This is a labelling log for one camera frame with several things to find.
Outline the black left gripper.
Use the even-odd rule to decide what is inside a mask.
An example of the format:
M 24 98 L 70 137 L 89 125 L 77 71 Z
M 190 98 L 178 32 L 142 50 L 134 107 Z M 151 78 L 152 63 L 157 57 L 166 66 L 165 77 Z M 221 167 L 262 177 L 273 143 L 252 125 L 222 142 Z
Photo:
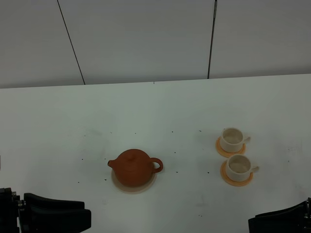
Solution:
M 33 210 L 28 226 L 26 206 Z M 0 189 L 1 233 L 81 233 L 91 227 L 85 203 L 55 200 L 25 193 L 24 200 L 11 188 Z

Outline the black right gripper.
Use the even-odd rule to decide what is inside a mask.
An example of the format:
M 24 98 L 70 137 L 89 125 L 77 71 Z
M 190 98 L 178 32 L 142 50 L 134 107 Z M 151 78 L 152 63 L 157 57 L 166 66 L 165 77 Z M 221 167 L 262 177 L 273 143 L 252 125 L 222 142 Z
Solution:
M 248 220 L 251 233 L 311 233 L 311 199 L 293 207 L 256 215 Z

